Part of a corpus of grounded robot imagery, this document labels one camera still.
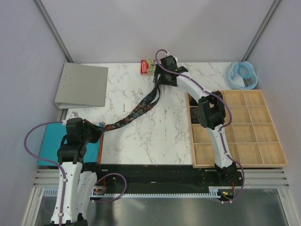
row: wall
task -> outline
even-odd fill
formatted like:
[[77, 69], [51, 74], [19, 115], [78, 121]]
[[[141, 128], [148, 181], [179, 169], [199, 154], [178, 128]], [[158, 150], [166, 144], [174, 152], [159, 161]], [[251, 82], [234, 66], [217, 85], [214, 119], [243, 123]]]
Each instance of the wall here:
[[249, 61], [288, 158], [285, 172], [301, 212], [301, 1], [283, 1]]
[[[23, 147], [27, 131], [57, 120], [56, 89], [65, 59], [31, 0], [2, 1], [0, 7], [0, 219], [21, 225], [36, 174], [36, 160]], [[39, 153], [45, 129], [29, 146]]]
[[273, 0], [41, 0], [75, 63], [243, 58]]

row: light blue belt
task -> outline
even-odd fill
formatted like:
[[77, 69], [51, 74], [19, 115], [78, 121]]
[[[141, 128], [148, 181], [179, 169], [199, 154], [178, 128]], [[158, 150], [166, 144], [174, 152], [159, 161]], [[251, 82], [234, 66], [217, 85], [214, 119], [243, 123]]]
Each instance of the light blue belt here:
[[[247, 71], [246, 74], [243, 72], [242, 68], [245, 68], [245, 70]], [[247, 87], [235, 84], [233, 82], [233, 79], [237, 76], [237, 74], [243, 79], [251, 79], [252, 84]], [[247, 61], [240, 63], [231, 63], [227, 69], [226, 80], [231, 89], [254, 89], [258, 83], [254, 67]]]

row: white marble surface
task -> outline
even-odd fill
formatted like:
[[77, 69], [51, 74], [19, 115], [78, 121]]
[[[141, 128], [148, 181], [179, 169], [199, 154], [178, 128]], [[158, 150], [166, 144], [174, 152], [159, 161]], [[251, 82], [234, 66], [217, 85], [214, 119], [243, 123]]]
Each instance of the white marble surface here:
[[[126, 117], [153, 89], [153, 76], [140, 75], [140, 64], [86, 64], [109, 68], [105, 107], [75, 108], [89, 121], [114, 123]], [[229, 63], [184, 63], [191, 76], [211, 90], [229, 89]], [[161, 98], [148, 113], [104, 134], [102, 163], [192, 164], [185, 91], [161, 86]]]

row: wooden compartment box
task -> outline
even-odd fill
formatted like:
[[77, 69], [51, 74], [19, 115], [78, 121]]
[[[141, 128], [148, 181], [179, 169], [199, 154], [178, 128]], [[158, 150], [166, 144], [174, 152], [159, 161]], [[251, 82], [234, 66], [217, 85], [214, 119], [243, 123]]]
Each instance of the wooden compartment box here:
[[[287, 165], [261, 90], [225, 90], [221, 93], [233, 116], [231, 125], [225, 128], [232, 157], [246, 168]], [[193, 166], [214, 167], [209, 134], [198, 123], [197, 103], [189, 95], [187, 97]]]

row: blue mat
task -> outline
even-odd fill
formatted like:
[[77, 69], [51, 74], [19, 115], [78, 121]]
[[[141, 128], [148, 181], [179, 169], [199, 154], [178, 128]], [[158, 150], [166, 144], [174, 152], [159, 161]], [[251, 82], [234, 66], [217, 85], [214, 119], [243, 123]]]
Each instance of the blue mat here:
[[[47, 125], [40, 157], [57, 162], [57, 150], [60, 148], [60, 144], [63, 136], [66, 135], [66, 127], [63, 124], [49, 124]], [[99, 152], [98, 141], [96, 144], [87, 144], [87, 152], [84, 156], [84, 162], [97, 162]], [[38, 166], [54, 166], [46, 161], [38, 161]]]

